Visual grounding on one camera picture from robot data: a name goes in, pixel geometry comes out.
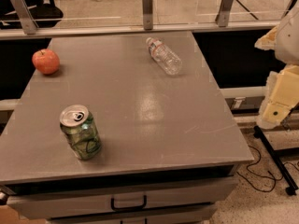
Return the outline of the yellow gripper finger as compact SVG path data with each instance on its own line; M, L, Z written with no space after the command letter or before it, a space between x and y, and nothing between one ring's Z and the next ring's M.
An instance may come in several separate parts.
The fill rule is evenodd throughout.
M273 129L299 104L299 66L287 64L279 73L271 71L264 94L256 123Z
M262 50L274 50L276 45L276 36L277 36L278 26L272 28L265 35L260 37L254 44L256 49Z

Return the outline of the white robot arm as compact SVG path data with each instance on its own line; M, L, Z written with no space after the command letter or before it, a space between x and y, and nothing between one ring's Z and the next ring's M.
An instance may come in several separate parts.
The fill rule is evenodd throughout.
M260 128L273 129L299 104L299 8L294 7L254 47L272 49L275 58L286 64L281 71L269 73L256 119Z

